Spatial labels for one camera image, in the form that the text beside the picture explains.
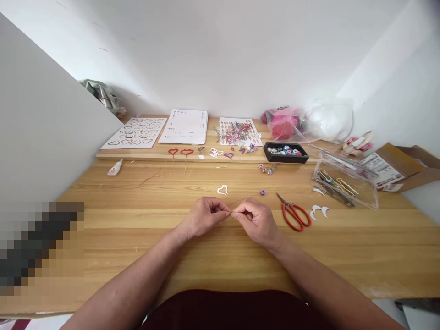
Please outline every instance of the cardboard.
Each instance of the cardboard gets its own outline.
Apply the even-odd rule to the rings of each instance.
[[[387,168],[375,182],[377,188],[384,191],[401,193],[440,180],[440,159],[417,145],[400,147],[387,143],[369,158],[375,159],[376,169]]]

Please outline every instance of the red heart wire frame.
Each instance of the red heart wire frame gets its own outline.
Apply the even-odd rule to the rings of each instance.
[[[225,157],[229,158],[230,160],[232,160],[232,157],[234,157],[234,154],[233,153],[227,153],[227,154],[224,154],[223,156],[225,156]]]
[[[185,156],[188,156],[189,154],[192,154],[194,150],[192,149],[183,149],[180,151],[181,154],[184,154]]]
[[[170,149],[170,150],[168,150],[168,153],[169,153],[169,154],[172,154],[172,155],[173,155],[173,158],[174,158],[174,155],[176,154],[177,151],[179,151],[179,149]]]

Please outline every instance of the person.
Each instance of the person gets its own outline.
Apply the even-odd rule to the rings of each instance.
[[[144,321],[185,243],[229,216],[285,267],[305,302],[276,290],[189,290],[158,306]],[[62,326],[82,329],[404,329],[338,274],[305,253],[275,224],[270,208],[248,198],[230,210],[202,197],[174,229],[100,288]]]

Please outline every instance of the scissors handle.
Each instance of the scissors handle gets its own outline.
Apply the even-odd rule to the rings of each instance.
[[[281,207],[283,208],[283,216],[284,216],[284,220],[286,221],[286,223],[295,231],[303,231],[304,230],[304,223],[301,221],[301,218],[298,216],[298,214],[296,213],[296,211],[293,209],[292,206],[290,206],[290,208],[288,208],[286,206],[286,204],[282,204]],[[299,223],[299,225],[301,226],[300,228],[296,228],[294,225],[292,225],[292,223],[290,223],[289,219],[287,218],[286,215],[286,210],[290,213],[291,216],[293,216],[293,218]]]
[[[301,206],[298,206],[298,205],[296,205],[296,204],[294,204],[294,205],[290,204],[289,206],[290,206],[290,208],[292,209],[292,211],[295,213],[295,215],[296,215],[295,218],[296,218],[298,221],[300,221],[304,226],[306,226],[306,227],[310,227],[310,226],[312,225],[312,219],[310,219],[310,216],[308,215],[308,213],[307,213],[307,212],[306,212]],[[305,222],[300,218],[300,216],[298,215],[298,213],[296,212],[296,210],[294,209],[294,207],[296,207],[298,210],[300,210],[301,212],[304,213],[304,215],[305,215],[306,218],[307,218],[308,223],[305,223]]]

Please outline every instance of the red scissors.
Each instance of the red scissors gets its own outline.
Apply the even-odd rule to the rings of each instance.
[[[309,215],[307,214],[306,211],[304,211],[304,209],[296,204],[293,203],[288,203],[285,200],[283,200],[283,198],[278,194],[278,197],[281,199],[281,201],[283,202],[282,208],[283,208],[283,216],[284,216],[284,220],[286,220],[287,224],[295,231],[303,231],[304,230],[304,226],[306,227],[310,227],[312,225],[312,219],[310,219]],[[307,217],[308,223],[303,222],[303,220],[299,217],[298,213],[296,212],[296,210],[294,209],[294,207],[296,207],[298,210],[300,210],[301,212],[303,212],[305,214],[305,216]],[[300,228],[296,228],[294,227],[290,221],[287,218],[286,215],[286,210],[287,212],[289,212],[291,214],[291,216],[293,216],[293,218],[300,224]]]

